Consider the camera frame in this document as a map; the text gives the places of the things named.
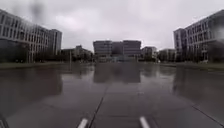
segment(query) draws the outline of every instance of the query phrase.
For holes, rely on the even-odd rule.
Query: wet pavement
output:
[[[10,128],[222,128],[224,73],[144,63],[0,71],[0,114]]]

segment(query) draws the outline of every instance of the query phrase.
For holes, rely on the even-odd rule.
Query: tall building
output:
[[[210,15],[186,28],[174,31],[175,49],[178,55],[224,58],[224,10]]]
[[[141,41],[124,40],[121,42],[93,42],[95,56],[100,61],[131,61],[138,60],[141,55]]]
[[[174,45],[176,49],[176,58],[186,59],[187,52],[187,35],[184,29],[174,31]]]
[[[143,58],[156,59],[157,57],[156,47],[144,47],[141,49],[141,54]]]
[[[34,61],[35,54],[40,52],[57,54],[61,49],[61,38],[62,33],[56,29],[48,30],[0,10],[0,48],[22,45],[27,48],[29,62]]]

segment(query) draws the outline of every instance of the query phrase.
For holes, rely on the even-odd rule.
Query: sky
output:
[[[0,8],[63,32],[62,48],[95,40],[141,40],[142,47],[174,48],[173,31],[224,9],[224,0],[0,0]]]

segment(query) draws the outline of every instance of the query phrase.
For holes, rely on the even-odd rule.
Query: lane marking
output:
[[[144,116],[140,117],[140,123],[142,125],[142,128],[150,128],[150,125],[147,123]]]
[[[87,123],[88,123],[88,120],[87,119],[82,119],[81,123],[79,124],[78,128],[86,128],[87,126]]]

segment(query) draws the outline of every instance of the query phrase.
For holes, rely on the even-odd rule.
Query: building facade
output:
[[[163,49],[158,53],[158,59],[162,62],[174,62],[176,56],[176,50],[174,49]]]
[[[141,49],[141,54],[143,58],[156,59],[157,49],[156,47],[144,47]]]
[[[61,38],[62,33],[58,30],[48,30],[0,10],[0,44],[10,42],[27,47],[29,62],[40,52],[57,54],[61,49]]]
[[[224,10],[184,29],[174,31],[174,43],[177,53],[181,55],[186,51],[187,58],[200,58],[201,60],[217,57],[224,58],[223,40]]]
[[[95,41],[93,46],[95,56],[100,61],[133,61],[141,56],[141,41]]]
[[[96,60],[99,61],[110,61],[112,55],[112,41],[94,41],[94,56]]]
[[[124,40],[123,41],[124,60],[139,60],[141,56],[141,41]]]
[[[92,60],[93,57],[93,53],[90,50],[82,48],[81,45],[71,49],[62,49],[61,55],[63,55],[64,59],[67,61],[74,58],[76,60]]]

